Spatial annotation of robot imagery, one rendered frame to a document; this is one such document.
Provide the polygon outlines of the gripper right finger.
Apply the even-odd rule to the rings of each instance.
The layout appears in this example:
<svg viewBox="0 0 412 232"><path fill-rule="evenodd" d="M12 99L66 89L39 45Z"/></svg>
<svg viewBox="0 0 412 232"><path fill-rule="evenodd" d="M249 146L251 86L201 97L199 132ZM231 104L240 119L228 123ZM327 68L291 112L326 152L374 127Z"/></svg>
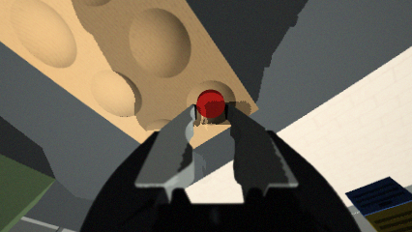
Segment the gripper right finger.
<svg viewBox="0 0 412 232"><path fill-rule="evenodd" d="M243 200L250 188L259 188L266 203L292 209L327 232L362 232L338 193L303 156L232 104L224 112L235 140L233 174Z"/></svg>

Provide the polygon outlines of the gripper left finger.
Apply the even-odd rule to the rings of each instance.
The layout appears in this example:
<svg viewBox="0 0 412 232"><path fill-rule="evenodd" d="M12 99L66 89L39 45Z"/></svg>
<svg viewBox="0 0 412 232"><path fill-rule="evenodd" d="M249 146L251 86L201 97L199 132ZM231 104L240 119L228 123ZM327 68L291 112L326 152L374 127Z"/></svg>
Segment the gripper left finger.
<svg viewBox="0 0 412 232"><path fill-rule="evenodd" d="M79 232L115 232L139 213L171 202L176 188L194 180L192 104L147 137L112 173Z"/></svg>

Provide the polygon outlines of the red disc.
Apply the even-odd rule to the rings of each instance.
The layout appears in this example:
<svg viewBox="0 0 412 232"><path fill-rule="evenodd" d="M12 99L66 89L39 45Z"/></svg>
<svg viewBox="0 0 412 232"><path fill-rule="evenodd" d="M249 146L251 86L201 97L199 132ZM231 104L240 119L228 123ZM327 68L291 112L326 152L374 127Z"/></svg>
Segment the red disc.
<svg viewBox="0 0 412 232"><path fill-rule="evenodd" d="M205 90L198 96L196 108L203 117L216 118L223 113L225 102L220 92Z"/></svg>

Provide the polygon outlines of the tan tray with round pockets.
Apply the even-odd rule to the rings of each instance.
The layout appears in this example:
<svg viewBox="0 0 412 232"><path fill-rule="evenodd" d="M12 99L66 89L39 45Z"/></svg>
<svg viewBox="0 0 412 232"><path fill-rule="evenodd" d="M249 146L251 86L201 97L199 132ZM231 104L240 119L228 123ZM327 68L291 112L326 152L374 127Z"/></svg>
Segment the tan tray with round pockets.
<svg viewBox="0 0 412 232"><path fill-rule="evenodd" d="M258 110L186 0L0 0L0 42L139 143L205 90Z"/></svg>

